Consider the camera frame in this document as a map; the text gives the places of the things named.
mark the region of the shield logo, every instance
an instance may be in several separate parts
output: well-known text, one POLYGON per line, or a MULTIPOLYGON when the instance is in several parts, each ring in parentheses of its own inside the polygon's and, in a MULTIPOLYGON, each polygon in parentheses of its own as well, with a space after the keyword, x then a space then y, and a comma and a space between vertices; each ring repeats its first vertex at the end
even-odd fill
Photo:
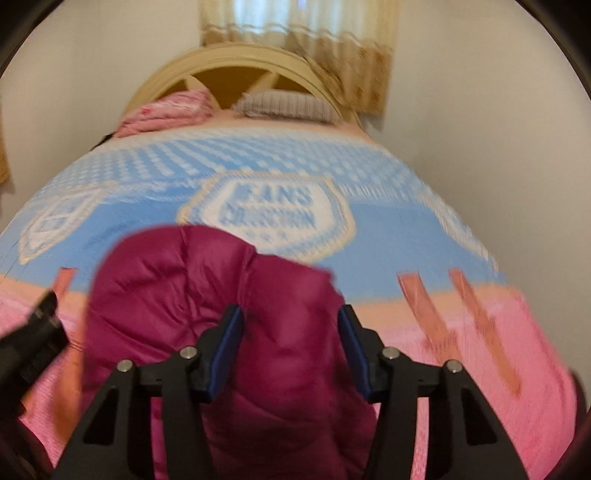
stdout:
POLYGON ((113 191, 114 183, 60 192, 25 227, 18 241, 18 258, 24 265, 74 232, 113 191))
POLYGON ((355 236, 349 204, 330 179, 228 172, 204 184, 177 215, 232 233, 261 253, 303 262, 329 257, 355 236))

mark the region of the blue blanket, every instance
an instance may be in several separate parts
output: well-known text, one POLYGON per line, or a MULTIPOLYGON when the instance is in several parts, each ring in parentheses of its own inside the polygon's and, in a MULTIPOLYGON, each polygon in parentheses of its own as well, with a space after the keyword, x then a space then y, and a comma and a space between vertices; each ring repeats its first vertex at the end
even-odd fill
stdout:
POLYGON ((122 237, 205 223, 332 270, 348 301, 400 297, 397 273, 504 282, 486 249, 404 163, 361 139, 293 129, 177 129, 112 140, 53 178, 0 236, 0 272, 87 292, 122 237))

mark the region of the bedspread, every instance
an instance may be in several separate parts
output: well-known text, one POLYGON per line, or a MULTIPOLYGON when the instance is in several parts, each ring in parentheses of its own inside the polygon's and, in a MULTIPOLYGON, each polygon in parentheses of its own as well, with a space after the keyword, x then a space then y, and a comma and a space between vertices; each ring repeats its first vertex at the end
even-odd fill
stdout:
MULTIPOLYGON (((80 320, 97 266, 133 232, 203 223, 261 253, 333 271, 362 323, 413 359, 461 360, 532 480, 544 478, 572 439, 576 401, 519 291, 455 212, 387 150, 330 127, 272 123, 109 141, 53 178, 0 236, 2 331, 53 286, 73 339, 27 399, 25 421, 51 458, 77 415, 63 392, 79 387, 80 320)), ((414 478, 424 475, 426 415, 421 405, 414 478)))

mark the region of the black clamp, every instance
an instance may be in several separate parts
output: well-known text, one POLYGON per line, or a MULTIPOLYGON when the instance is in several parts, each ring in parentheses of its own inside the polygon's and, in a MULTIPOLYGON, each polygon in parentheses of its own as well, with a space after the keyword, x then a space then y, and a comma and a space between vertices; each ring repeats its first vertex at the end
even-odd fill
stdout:
POLYGON ((501 422, 466 368, 413 362, 364 329, 350 305, 338 317, 339 335, 357 391, 381 403, 363 480, 408 480, 413 467, 417 400, 429 399, 426 480, 527 480, 501 422))
POLYGON ((3 480, 43 480, 52 465, 41 442, 23 425, 22 398, 68 346, 56 316, 57 297, 48 292, 25 325, 0 339, 0 472, 3 480))
POLYGON ((53 480, 152 480, 150 398, 162 398, 168 477, 214 480, 217 474, 199 411, 226 384, 242 339, 244 317, 230 305, 208 329, 159 364, 122 360, 76 427, 53 480))

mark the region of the cream headboard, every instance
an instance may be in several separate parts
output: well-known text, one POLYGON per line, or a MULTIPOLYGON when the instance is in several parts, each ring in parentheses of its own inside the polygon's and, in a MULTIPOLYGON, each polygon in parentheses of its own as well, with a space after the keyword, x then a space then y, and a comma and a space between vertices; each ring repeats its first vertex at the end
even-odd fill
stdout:
POLYGON ((216 108, 230 108, 244 92, 276 88, 311 93, 327 100, 346 122, 355 112, 341 106, 308 63, 280 48, 221 43, 192 50, 155 72, 135 93, 125 112, 181 90, 206 86, 216 108))

